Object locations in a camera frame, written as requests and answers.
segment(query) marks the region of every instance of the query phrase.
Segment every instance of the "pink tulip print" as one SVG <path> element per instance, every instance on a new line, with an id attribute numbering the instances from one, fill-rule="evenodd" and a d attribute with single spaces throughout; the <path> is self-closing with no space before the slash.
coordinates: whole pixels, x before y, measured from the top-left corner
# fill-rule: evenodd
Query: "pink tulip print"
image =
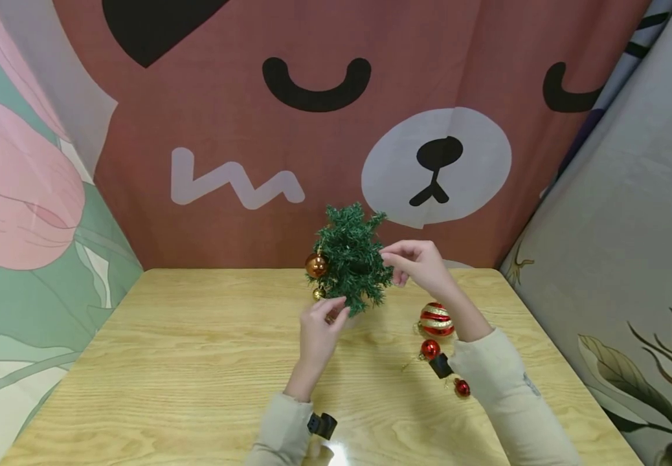
<path id="1" fill-rule="evenodd" d="M 75 167 L 0 104 L 0 266 L 38 269 L 71 244 L 85 206 Z"/>
<path id="2" fill-rule="evenodd" d="M 41 85 L 33 75 L 30 67 L 23 59 L 20 50 L 5 30 L 0 19 L 0 66 L 7 73 L 14 87 L 23 95 L 36 114 L 57 136 L 70 141 L 56 112 L 43 92 Z"/>

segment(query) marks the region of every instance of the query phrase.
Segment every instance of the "forearm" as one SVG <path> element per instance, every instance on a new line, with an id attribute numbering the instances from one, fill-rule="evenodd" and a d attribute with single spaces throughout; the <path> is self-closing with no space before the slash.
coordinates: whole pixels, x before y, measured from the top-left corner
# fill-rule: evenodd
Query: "forearm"
<path id="1" fill-rule="evenodd" d="M 492 333 L 488 320 L 463 290 L 457 287 L 450 289 L 440 300 L 453 320 L 455 335 L 460 342 L 475 342 Z"/>
<path id="2" fill-rule="evenodd" d="M 512 466 L 581 465 L 577 450 L 502 330 L 494 329 L 473 343 L 455 342 L 449 364 L 484 407 Z"/>
<path id="3" fill-rule="evenodd" d="M 310 403 L 310 397 L 320 379 L 321 372 L 317 368 L 309 367 L 305 362 L 298 361 L 292 369 L 292 375 L 287 382 L 284 394 L 298 402 Z"/>
<path id="4" fill-rule="evenodd" d="M 274 396 L 245 465 L 300 466 L 310 442 L 308 421 L 312 413 L 311 403 L 301 403 L 286 394 Z"/>

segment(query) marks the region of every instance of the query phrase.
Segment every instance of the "small red ornament ball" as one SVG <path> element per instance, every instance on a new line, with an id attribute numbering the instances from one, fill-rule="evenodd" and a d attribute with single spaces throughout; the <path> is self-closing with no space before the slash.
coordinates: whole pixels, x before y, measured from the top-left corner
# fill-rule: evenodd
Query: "small red ornament ball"
<path id="1" fill-rule="evenodd" d="M 440 303 L 429 303 L 419 315 L 419 328 L 430 337 L 448 337 L 455 331 L 450 314 Z"/>
<path id="2" fill-rule="evenodd" d="M 427 361 L 436 358 L 440 352 L 440 344 L 435 340 L 424 340 L 424 343 L 421 343 L 421 356 Z"/>
<path id="3" fill-rule="evenodd" d="M 312 278 L 321 278 L 328 271 L 328 263 L 322 255 L 313 253 L 305 261 L 305 270 Z"/>
<path id="4" fill-rule="evenodd" d="M 463 398 L 470 396 L 471 388 L 468 386 L 468 382 L 463 381 L 463 379 L 455 379 L 455 394 Z"/>

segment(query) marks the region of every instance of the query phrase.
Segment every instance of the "cartoon bear face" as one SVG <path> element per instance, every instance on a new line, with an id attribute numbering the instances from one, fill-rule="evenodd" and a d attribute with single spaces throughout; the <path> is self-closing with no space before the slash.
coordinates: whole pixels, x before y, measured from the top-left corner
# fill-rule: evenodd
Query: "cartoon bear face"
<path id="1" fill-rule="evenodd" d="M 354 201 L 494 265 L 646 3 L 54 2 L 118 102 L 95 181 L 146 268 L 298 267 Z"/>

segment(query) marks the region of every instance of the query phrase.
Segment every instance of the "gold ornament ball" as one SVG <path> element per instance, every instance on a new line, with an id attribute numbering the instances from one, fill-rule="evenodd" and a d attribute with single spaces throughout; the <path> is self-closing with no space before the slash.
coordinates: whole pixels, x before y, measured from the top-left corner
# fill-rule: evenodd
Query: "gold ornament ball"
<path id="1" fill-rule="evenodd" d="M 325 257 L 318 253 L 313 253 L 305 261 L 305 270 L 312 278 L 321 278 L 328 271 L 328 263 Z"/>
<path id="2" fill-rule="evenodd" d="M 316 289 L 313 290 L 313 299 L 316 301 L 320 301 L 322 299 L 326 299 L 326 290 L 321 288 L 320 286 Z"/>

